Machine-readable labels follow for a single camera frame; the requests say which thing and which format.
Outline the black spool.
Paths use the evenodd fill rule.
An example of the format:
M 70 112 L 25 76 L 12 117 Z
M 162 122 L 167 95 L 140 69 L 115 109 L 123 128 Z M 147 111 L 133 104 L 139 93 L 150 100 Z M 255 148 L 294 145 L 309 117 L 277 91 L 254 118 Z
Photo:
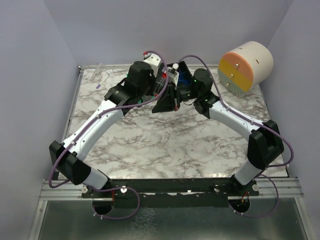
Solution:
M 153 86 L 153 95 L 157 96 L 161 90 L 163 89 L 166 82 L 166 75 L 162 74 L 155 78 L 154 86 Z

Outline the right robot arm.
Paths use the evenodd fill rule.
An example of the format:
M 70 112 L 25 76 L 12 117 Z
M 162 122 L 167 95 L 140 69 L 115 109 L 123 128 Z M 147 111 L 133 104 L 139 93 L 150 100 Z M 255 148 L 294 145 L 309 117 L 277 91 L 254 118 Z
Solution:
M 247 142 L 247 161 L 231 177 L 235 187 L 245 186 L 262 173 L 284 151 L 278 125 L 273 120 L 263 122 L 251 118 L 222 103 L 212 92 L 213 79 L 203 68 L 195 70 L 190 85 L 169 83 L 152 113 L 177 111 L 180 103 L 194 100 L 195 110 L 208 119 L 218 121 L 241 135 Z

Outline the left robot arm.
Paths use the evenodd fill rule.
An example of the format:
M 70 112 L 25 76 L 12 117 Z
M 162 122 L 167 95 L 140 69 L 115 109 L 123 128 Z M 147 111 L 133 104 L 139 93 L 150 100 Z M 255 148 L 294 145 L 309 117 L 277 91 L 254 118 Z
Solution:
M 74 185 L 84 184 L 102 190 L 110 178 L 100 170 L 87 165 L 84 160 L 96 142 L 129 110 L 142 107 L 144 96 L 159 97 L 155 93 L 157 75 L 164 63 L 152 54 L 143 61 L 135 61 L 127 76 L 104 96 L 97 110 L 71 136 L 62 142 L 53 141 L 49 146 L 53 170 L 58 170 Z

